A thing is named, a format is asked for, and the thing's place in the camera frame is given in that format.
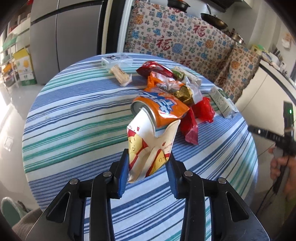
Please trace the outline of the right hand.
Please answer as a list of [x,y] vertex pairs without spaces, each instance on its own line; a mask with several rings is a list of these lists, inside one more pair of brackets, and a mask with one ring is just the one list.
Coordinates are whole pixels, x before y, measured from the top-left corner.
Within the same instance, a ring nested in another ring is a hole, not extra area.
[[276,156],[276,147],[268,150],[274,157],[270,163],[270,177],[275,181],[274,188],[285,196],[287,201],[295,199],[295,155]]

